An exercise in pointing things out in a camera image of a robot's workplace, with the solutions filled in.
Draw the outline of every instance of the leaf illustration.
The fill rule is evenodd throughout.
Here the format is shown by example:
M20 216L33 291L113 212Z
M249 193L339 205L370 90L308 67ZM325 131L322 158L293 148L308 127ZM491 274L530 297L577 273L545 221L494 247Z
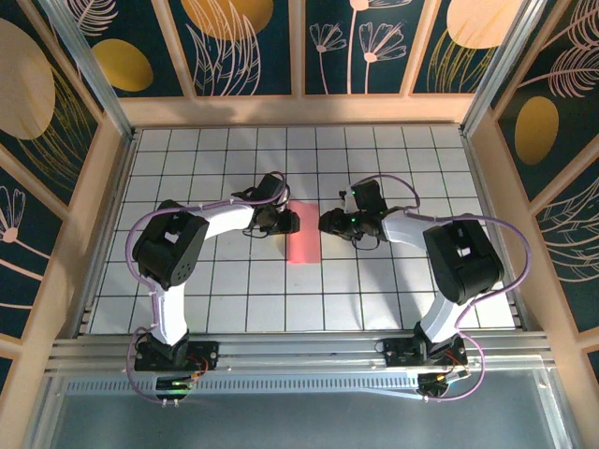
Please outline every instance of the leaf illustration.
M526 80L518 87L540 80L548 80L549 89L555 96L584 98L599 81L599 47L566 50L555 60L549 73Z
M567 31L570 41L580 49L599 45L599 0L580 0Z
M206 8L197 0L190 2L197 33L186 25L196 46L194 83L199 95L239 95L251 88L254 94L260 81L260 48L256 31L245 16L229 3L227 16L216 0Z
M563 282L599 278L599 180L576 196L546 206L538 221Z
M86 36L102 36L118 15L116 0L66 0L80 31Z

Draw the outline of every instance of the black grid line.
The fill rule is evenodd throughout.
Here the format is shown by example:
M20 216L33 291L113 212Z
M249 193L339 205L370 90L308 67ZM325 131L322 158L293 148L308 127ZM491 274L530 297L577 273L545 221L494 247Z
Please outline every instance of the black grid line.
M226 131L226 146L225 148L228 148L228 134L229 134L229 130L227 129ZM225 150L225 164L223 165L223 172L225 172L225 167L226 167L226 154L227 154L227 150ZM223 193L225 190L225 175L223 175L223 179L221 180L221 198L223 197ZM208 333L208 325L210 323L210 310L212 308L212 290L214 288L214 272L216 271L216 249L218 248L218 236L214 237L214 261L212 262L212 275L211 275L211 279L210 279L210 292L208 294L208 309L206 310L206 333Z
M403 138L403 133L402 133L402 140L403 140L403 145L405 146L405 139ZM376 133L374 133L374 147L375 147L375 151L376 151L376 163L378 164L378 172L379 174L382 173L381 171L381 160L378 156L378 142L376 141ZM392 263L392 267L393 267L393 279L395 280L395 289L399 290L399 283L397 282L397 268L395 267L395 260L393 257L393 245L389 244L389 251L391 253L391 263ZM402 304L400 303L400 294L399 292L396 292L396 296L397 296L397 307L400 311L400 326L402 327L402 329L404 329L403 326L403 317L402 317Z
M254 151L254 183L256 185L256 170L258 167L258 128L256 128L256 149ZM247 321L250 316L250 282L252 281L252 238L250 239L250 248L248 252L248 263L247 263L247 299L245 300L245 331L247 332Z

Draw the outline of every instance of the yellow circle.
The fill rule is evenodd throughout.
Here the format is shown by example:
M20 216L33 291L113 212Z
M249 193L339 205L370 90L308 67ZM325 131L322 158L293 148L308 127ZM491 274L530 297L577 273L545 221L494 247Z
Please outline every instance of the yellow circle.
M467 49L490 49L504 41L522 0L451 0L447 31Z
M152 84L153 71L148 58L121 39L106 39L92 48L109 83L124 91L143 91Z
M534 166L548 155L558 136L560 114L551 100L534 96L528 100L516 120L516 154Z
M51 65L21 28L0 19L0 129L15 138L38 138L54 114Z
M197 28L208 36L224 40L237 40L245 35L235 31L238 25L233 20L232 7L241 20L247 17L256 34L269 24L274 9L272 0L182 0L181 3Z

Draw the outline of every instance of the flower illustration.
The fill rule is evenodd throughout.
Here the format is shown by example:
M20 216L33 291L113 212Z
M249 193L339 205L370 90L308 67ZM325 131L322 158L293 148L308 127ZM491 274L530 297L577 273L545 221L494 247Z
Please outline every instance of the flower illustration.
M367 63L390 61L405 56L406 46L403 41L402 25L382 23L373 34L373 23L369 22L359 27L359 41L364 51Z
M412 3L412 0L349 0L349 5L354 9L349 30L349 51L347 52L347 93L352 93L352 50L354 49L354 32L356 18L359 11L367 9L382 9L384 7L403 7Z
M19 225L25 211L25 194L19 189L12 192L12 201L8 189L0 186L0 241L13 243L19 236Z
M16 243L22 246L24 249L30 251L31 253L34 253L46 259L50 259L48 255L36 250L35 248L32 248L31 246L19 240L19 226L21 225L24 211L25 193L21 192L19 189L14 189L12 191L12 197L10 197L7 187L4 185L0 185L0 243ZM11 264L10 262L4 259L0 259L0 266L12 269L13 271L21 273L23 276L27 276L37 281L42 280L41 275L34 273L33 271L29 271L28 269ZM0 306L9 307L12 309L31 308L31 306L18 306L14 304L5 303L0 303Z
M318 23L310 26L310 36L316 45L316 51L324 53L326 51L335 51L347 47L347 41L342 39L343 32L339 24L331 25L327 23L320 29Z
M402 7L412 0L349 0L355 11L365 11L368 8Z

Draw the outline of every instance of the decorative wallpaper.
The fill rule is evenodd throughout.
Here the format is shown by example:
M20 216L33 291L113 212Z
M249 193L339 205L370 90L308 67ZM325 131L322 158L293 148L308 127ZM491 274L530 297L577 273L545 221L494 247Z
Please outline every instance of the decorative wallpaper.
M501 100L502 96L504 96L504 92L505 92L505 89L507 89L507 85L514 78L514 74L519 69L520 65L522 64L522 60L526 57L526 53L528 53L528 50L531 49L531 46L532 46L534 40L536 39L537 35L543 28L543 25L545 25L545 22L547 21L549 14L553 10L553 7L555 7L555 4L557 3L557 1L558 0L547 0L547 2L545 3L543 12L541 13L541 17L539 18L539 22L536 24L534 29L531 31L531 34L529 35L528 39L526 40L526 44L524 44L524 48L522 49L520 56L518 57L516 62L512 65L512 68L510 69L509 73L505 76L504 82L502 82L501 86L499 86L497 93L495 94L495 96L493 97L493 99L490 102L490 106L493 109L495 109L495 107L497 106L497 103L499 103L499 100Z
M599 326L599 160L536 220L578 331Z
M415 94L473 94L521 0L442 0Z
M0 168L0 334L21 338L61 225Z
M97 122L16 3L0 42L0 145L68 204Z
M151 0L65 3L118 96L183 95Z
M287 0L169 0L198 96L291 94Z
M4 384L7 382L8 372L10 371L10 365L12 365L12 360L0 356L0 398L2 397L2 390L4 389Z
M308 0L305 93L397 94L423 5L424 0Z
M529 199L599 133L599 0L573 0L499 119Z

